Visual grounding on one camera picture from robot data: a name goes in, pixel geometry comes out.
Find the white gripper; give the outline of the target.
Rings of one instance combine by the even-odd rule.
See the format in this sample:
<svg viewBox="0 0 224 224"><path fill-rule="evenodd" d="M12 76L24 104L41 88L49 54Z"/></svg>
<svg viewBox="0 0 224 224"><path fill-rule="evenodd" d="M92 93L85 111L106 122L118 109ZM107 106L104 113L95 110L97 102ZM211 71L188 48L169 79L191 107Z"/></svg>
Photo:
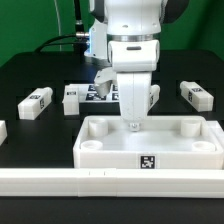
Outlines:
<svg viewBox="0 0 224 224"><path fill-rule="evenodd" d="M139 131L149 111L152 72L160 56L158 40L141 42L110 41L108 59L112 69L99 70L94 87L100 96L109 94L116 83L122 119L131 131Z"/></svg>

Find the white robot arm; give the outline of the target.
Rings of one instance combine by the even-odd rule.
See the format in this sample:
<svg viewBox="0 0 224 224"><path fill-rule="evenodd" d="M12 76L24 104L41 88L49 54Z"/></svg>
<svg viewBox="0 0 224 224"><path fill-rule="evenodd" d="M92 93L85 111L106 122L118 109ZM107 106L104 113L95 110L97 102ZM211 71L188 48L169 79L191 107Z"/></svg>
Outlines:
<svg viewBox="0 0 224 224"><path fill-rule="evenodd" d="M95 17L89 31L87 57L109 64L97 72L101 97L118 86L121 117L138 131L150 110L152 72L157 69L163 23L176 21L190 0L89 0Z"/></svg>

